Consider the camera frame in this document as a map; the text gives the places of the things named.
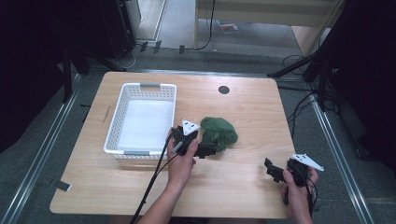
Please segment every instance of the hand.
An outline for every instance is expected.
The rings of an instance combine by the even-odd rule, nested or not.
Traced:
[[[172,152],[175,144],[171,138],[167,146],[167,158],[171,160],[176,153]],[[198,140],[193,139],[189,144],[186,155],[176,156],[168,163],[168,184],[167,188],[175,188],[178,190],[183,190],[186,187],[187,182],[190,179],[191,170],[193,165],[196,163],[193,158],[195,152],[198,149]]]
[[[309,173],[311,174],[310,179],[314,184],[318,181],[318,174],[316,170],[312,167],[308,167]],[[284,170],[283,177],[285,178],[285,182],[287,186],[283,188],[282,193],[283,196],[286,197],[288,194],[289,204],[288,204],[288,215],[292,221],[292,223],[300,224],[300,223],[313,223],[312,218],[309,214],[309,206],[307,200],[307,192],[306,188],[298,188],[294,183],[293,176],[290,171]],[[308,183],[309,190],[312,193],[312,186]]]

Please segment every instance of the gray floor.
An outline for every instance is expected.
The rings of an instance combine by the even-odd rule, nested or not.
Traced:
[[[168,0],[168,6],[172,8],[177,8],[177,6],[183,6],[184,8],[187,6],[184,6],[184,4],[190,3],[189,1]],[[158,39],[163,41],[163,47],[178,48],[180,43],[185,43],[186,47],[189,44],[192,45],[192,42],[189,42],[191,41],[190,32],[177,33],[175,30],[174,32],[170,31],[173,23],[169,23],[169,21],[176,21],[176,19],[173,18],[174,15],[169,15],[169,12],[171,10],[165,11],[163,24],[159,32]],[[200,44],[205,43],[205,32],[207,32],[205,21],[202,21],[202,23],[200,25],[203,29],[202,36],[200,36],[202,42]],[[125,66],[134,63],[134,66],[130,67],[128,71],[142,71],[144,69],[178,72],[196,71],[195,73],[215,72],[224,76],[265,78],[265,74],[283,68],[285,57],[299,54],[295,39],[288,31],[288,27],[237,22],[235,24],[241,30],[245,30],[245,26],[256,27],[257,25],[260,28],[254,28],[253,30],[260,30],[258,32],[260,34],[248,40],[243,35],[247,34],[245,32],[243,34],[238,33],[240,35],[224,35],[219,30],[214,33],[212,38],[214,42],[208,45],[211,46],[211,49],[207,51],[186,51],[180,55],[177,50],[172,49],[161,49],[156,54],[153,54],[152,49],[148,49],[142,53],[134,52],[134,57],[132,57],[132,54],[127,55],[119,63]],[[236,44],[221,46],[222,42]],[[76,101],[73,103],[64,126],[57,136],[47,162],[21,211],[17,223],[107,223],[108,221],[106,216],[59,215],[52,214],[49,210],[50,201],[55,191],[50,182],[53,179],[61,178],[82,128],[82,121],[88,112],[88,107],[81,105],[92,103],[102,77],[107,71],[101,64],[91,63],[92,70],[87,76],[82,76],[81,88]],[[277,82],[278,86],[305,88],[305,83],[301,81],[298,75],[287,75]],[[307,95],[307,92],[304,91],[280,89],[279,92],[286,116],[290,115],[298,102]],[[7,206],[11,203],[18,185],[22,182],[35,158],[35,154],[40,149],[51,123],[62,106],[62,98],[63,92],[60,90],[32,122],[20,141],[0,154],[1,216],[6,213]],[[396,219],[396,200],[394,196],[396,181],[392,171],[381,162],[359,160],[354,153],[355,148],[339,116],[332,111],[326,112],[326,115],[329,117],[350,171],[356,178],[374,221],[376,223],[394,223]],[[346,182],[341,176],[326,136],[318,122],[314,107],[306,107],[297,117],[293,143],[297,153],[307,153],[325,167],[325,172],[320,173],[318,182],[318,202],[314,212],[314,221],[316,223],[361,223],[346,188]],[[267,220],[267,223],[290,222],[284,219],[271,219]]]

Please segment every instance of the white plastic basket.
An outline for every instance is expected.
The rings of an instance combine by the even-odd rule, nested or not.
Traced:
[[[174,124],[176,96],[177,87],[172,84],[122,85],[105,152],[116,159],[158,160]]]

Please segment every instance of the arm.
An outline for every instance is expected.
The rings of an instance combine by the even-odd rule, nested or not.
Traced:
[[[309,167],[309,172],[311,174],[310,178],[312,182],[316,184],[318,181],[318,174],[316,170],[312,167]],[[287,184],[287,186],[283,189],[283,194],[286,196],[286,193],[288,193],[289,204],[287,209],[291,222],[294,224],[313,223],[312,217],[309,215],[306,188],[298,188],[294,183],[293,176],[288,170],[283,171],[283,176],[285,177]]]
[[[172,153],[174,143],[168,142],[167,157],[170,160],[176,154]],[[168,183],[165,190],[155,203],[150,207],[147,213],[140,219],[139,224],[157,224],[168,223],[175,209],[181,192],[186,187],[190,179],[191,170],[195,164],[193,158],[198,148],[198,140],[194,139],[189,145],[188,151],[184,156],[177,156],[168,163]]]

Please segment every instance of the green towel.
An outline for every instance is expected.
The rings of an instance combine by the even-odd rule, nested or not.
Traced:
[[[202,142],[217,144],[216,152],[224,151],[227,145],[238,140],[233,125],[225,119],[204,118],[201,120],[201,127],[204,130]]]

